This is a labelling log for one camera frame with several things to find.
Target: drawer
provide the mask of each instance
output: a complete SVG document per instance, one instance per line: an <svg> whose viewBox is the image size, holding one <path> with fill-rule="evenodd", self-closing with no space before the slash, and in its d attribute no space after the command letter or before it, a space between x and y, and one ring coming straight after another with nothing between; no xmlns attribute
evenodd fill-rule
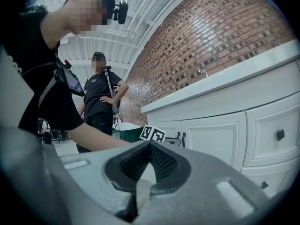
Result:
<svg viewBox="0 0 300 225"><path fill-rule="evenodd" d="M256 183L268 197L288 189L299 169L299 159L261 167L243 167L241 173Z"/></svg>
<svg viewBox="0 0 300 225"><path fill-rule="evenodd" d="M180 122L186 148L213 155L240 171L246 149L245 112Z"/></svg>
<svg viewBox="0 0 300 225"><path fill-rule="evenodd" d="M299 156L300 92L248 110L246 115L247 146L243 166L277 164Z"/></svg>
<svg viewBox="0 0 300 225"><path fill-rule="evenodd" d="M166 137L177 137L180 133L179 138L181 139L181 125L179 121L170 121L170 122L148 122L148 125L155 126L166 132Z"/></svg>

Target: shoulder strap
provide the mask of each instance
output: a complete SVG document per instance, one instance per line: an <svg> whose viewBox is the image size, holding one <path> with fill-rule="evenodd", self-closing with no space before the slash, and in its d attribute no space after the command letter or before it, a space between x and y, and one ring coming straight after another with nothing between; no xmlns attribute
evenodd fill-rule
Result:
<svg viewBox="0 0 300 225"><path fill-rule="evenodd" d="M108 72L105 72L105 75L106 75L106 78L107 78L107 81L108 81L109 91L111 93L112 98L114 98L112 86L111 86L111 83L109 82L109 74L108 74Z"/></svg>
<svg viewBox="0 0 300 225"><path fill-rule="evenodd" d="M50 82L48 83L48 85L46 86L44 92L42 93L42 95L39 97L39 100L38 100L38 108L41 106L44 98L46 97L47 93L49 92L49 90L55 85L56 83L56 80L55 80L55 77L53 77Z"/></svg>

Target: brick wall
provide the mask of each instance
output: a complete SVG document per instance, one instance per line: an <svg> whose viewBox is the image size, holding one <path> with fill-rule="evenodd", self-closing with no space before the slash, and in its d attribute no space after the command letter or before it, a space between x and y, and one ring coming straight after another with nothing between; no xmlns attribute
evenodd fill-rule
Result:
<svg viewBox="0 0 300 225"><path fill-rule="evenodd" d="M184 0L155 31L130 71L121 119L147 124L140 108L294 39L266 0Z"/></svg>

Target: black t-shirt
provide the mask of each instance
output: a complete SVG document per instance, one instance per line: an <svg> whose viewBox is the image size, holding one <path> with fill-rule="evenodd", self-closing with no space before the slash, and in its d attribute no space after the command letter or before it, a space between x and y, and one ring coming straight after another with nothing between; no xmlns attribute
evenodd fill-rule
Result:
<svg viewBox="0 0 300 225"><path fill-rule="evenodd" d="M115 73L109 72L109 82L112 89L113 86L116 86L121 80L122 79L120 79ZM90 79L88 79L85 83L84 90L87 90L84 97L84 118L90 117L99 112L113 112L110 104L100 101L102 96L108 96L111 98L111 92L109 90L105 72L93 75Z"/></svg>
<svg viewBox="0 0 300 225"><path fill-rule="evenodd" d="M56 49L49 49L40 29L45 16L45 13L39 12L22 15L14 24L13 37L4 41L8 55L22 68L23 73L38 65L56 61L59 43ZM54 70L55 65L38 67L23 77L34 91L34 97L21 119L20 128L37 134L37 117L47 120L54 129L73 130L83 124L72 95L63 84L56 83L38 108L39 97L53 78Z"/></svg>

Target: white ceiling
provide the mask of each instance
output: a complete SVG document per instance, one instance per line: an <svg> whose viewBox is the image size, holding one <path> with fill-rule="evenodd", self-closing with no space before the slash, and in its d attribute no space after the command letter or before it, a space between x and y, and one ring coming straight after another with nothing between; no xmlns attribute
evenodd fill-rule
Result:
<svg viewBox="0 0 300 225"><path fill-rule="evenodd" d="M65 0L36 0L46 5L49 12L62 6ZM82 84L93 75L90 59L94 52L102 52L106 56L107 65L112 71L125 80L143 50L146 42L162 23L166 16L183 0L127 0L129 11L124 25L113 21L105 30L85 32L79 35L68 34L62 39L59 48L61 60L67 59ZM78 107L81 99L74 96Z"/></svg>

